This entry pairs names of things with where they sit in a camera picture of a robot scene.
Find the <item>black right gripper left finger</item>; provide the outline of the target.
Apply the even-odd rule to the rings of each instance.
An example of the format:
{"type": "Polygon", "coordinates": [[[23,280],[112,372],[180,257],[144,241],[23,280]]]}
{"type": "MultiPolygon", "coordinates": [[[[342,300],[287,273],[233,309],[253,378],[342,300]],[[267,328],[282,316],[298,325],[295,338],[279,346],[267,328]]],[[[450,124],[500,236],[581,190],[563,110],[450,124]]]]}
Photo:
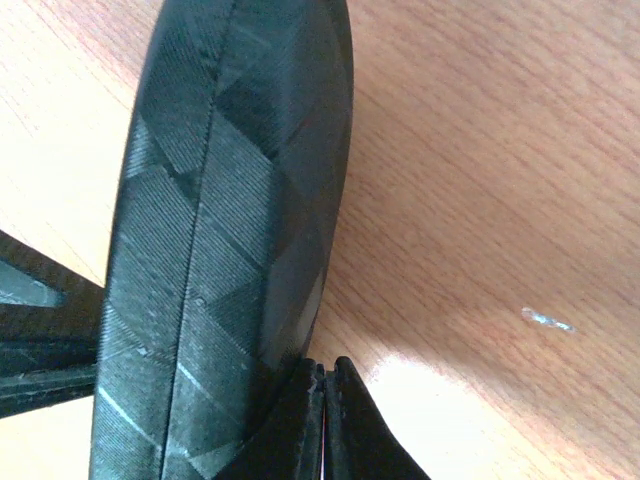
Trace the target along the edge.
{"type": "Polygon", "coordinates": [[[271,413],[218,474],[228,480],[311,480],[321,473],[324,367],[303,360],[271,413]]]}

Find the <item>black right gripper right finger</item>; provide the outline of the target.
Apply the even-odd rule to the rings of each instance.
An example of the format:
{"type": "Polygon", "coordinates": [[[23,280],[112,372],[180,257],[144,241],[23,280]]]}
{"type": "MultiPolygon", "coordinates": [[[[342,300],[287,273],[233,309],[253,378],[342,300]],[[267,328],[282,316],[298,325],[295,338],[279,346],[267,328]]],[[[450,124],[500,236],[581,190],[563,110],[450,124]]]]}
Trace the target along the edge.
{"type": "Polygon", "coordinates": [[[346,356],[336,360],[325,378],[324,477],[429,479],[392,434],[346,356]]]}

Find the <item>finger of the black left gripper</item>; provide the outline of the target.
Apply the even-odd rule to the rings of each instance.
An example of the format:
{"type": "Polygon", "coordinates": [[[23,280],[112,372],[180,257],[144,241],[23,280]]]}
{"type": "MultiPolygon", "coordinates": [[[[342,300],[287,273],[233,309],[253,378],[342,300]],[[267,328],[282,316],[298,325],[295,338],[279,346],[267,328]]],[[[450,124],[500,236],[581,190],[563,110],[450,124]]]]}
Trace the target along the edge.
{"type": "Polygon", "coordinates": [[[104,289],[1,233],[1,416],[94,393],[104,289]]]}

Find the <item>black glasses case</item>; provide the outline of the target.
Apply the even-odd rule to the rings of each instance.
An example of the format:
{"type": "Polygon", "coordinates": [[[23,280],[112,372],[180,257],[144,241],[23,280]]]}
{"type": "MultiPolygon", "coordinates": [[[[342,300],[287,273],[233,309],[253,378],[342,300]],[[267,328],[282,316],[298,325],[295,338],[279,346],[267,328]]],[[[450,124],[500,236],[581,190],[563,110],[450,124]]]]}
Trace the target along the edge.
{"type": "Polygon", "coordinates": [[[343,1],[167,1],[139,81],[89,475],[211,479],[305,354],[352,129],[343,1]]]}

